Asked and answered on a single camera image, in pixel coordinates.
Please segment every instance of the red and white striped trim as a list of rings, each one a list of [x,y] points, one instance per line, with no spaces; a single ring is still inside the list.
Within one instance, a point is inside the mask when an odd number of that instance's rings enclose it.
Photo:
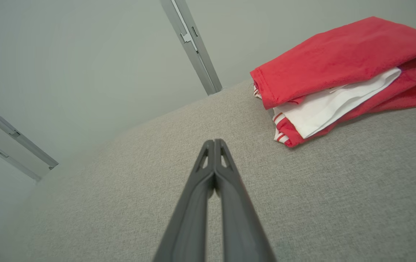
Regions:
[[[255,84],[253,84],[253,96],[257,97],[257,98],[262,98],[262,95],[260,95],[260,90],[258,90],[258,88],[256,88]],[[273,121],[274,124],[279,124],[279,122],[281,120],[283,120],[286,116],[282,113],[282,112],[276,112],[275,111],[275,116],[273,117]],[[278,141],[281,144],[286,143],[286,141],[289,140],[289,138],[282,132],[279,132],[279,130],[277,128],[275,128],[276,130],[276,134],[274,135],[274,141]]]

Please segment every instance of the gray fabric surface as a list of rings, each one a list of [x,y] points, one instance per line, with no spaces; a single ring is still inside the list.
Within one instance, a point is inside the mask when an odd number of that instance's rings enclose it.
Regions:
[[[372,114],[290,149],[251,82],[131,129],[38,184],[0,261],[149,261],[206,139],[226,141],[279,261],[416,260],[416,109]],[[208,204],[208,260],[222,260]]]

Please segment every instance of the red fabric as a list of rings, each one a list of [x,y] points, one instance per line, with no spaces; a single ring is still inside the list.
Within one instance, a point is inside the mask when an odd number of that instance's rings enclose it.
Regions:
[[[291,100],[300,103],[303,96],[326,88],[369,80],[414,58],[416,29],[370,17],[319,33],[250,74],[263,106],[270,109]]]
[[[399,66],[399,68],[402,73],[391,85],[308,139],[303,139],[294,125],[287,118],[284,118],[276,126],[280,132],[283,132],[289,138],[284,144],[293,147],[317,136],[326,135],[338,123],[365,113],[416,107],[416,58]]]
[[[258,90],[258,88],[256,88],[256,83],[255,82],[254,82],[254,85],[255,85],[255,92],[253,92],[253,95],[255,96],[256,94],[258,94],[260,92],[260,90]],[[306,96],[300,96],[298,98],[294,98],[294,99],[291,99],[291,100],[287,101],[287,103],[300,104],[300,103],[303,102],[303,100],[305,100],[305,97]]]

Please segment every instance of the folded clothing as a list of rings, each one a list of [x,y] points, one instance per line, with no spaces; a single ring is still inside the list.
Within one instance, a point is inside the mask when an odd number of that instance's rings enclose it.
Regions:
[[[344,114],[337,121],[326,126],[312,136],[303,138],[295,126],[286,117],[280,121],[276,119],[276,129],[279,135],[284,134],[282,140],[276,139],[286,146],[293,147],[317,136],[329,133],[338,123],[356,118],[365,113],[375,113],[384,110],[395,110],[416,107],[416,59],[409,61],[399,68],[401,75],[388,87],[384,88],[356,108]]]
[[[301,137],[309,138],[388,87],[400,74],[399,68],[392,68],[368,81],[310,94],[300,104],[284,103],[274,108],[276,120],[287,118]]]
[[[251,75],[255,95],[274,108],[275,140],[296,146],[361,114],[416,106],[416,29],[367,18],[315,35]]]
[[[416,29],[377,17],[319,33],[250,74],[270,109],[367,81],[416,58]]]

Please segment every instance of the white cloth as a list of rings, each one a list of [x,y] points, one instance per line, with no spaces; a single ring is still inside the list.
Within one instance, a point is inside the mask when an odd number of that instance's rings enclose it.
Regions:
[[[304,139],[309,138],[389,86],[400,74],[399,68],[393,68],[368,81],[309,94],[300,104],[284,103],[273,108],[273,121],[277,125],[282,119],[288,118]],[[261,98],[256,87],[254,95]],[[281,135],[276,130],[275,140],[287,141],[285,136],[278,139]]]

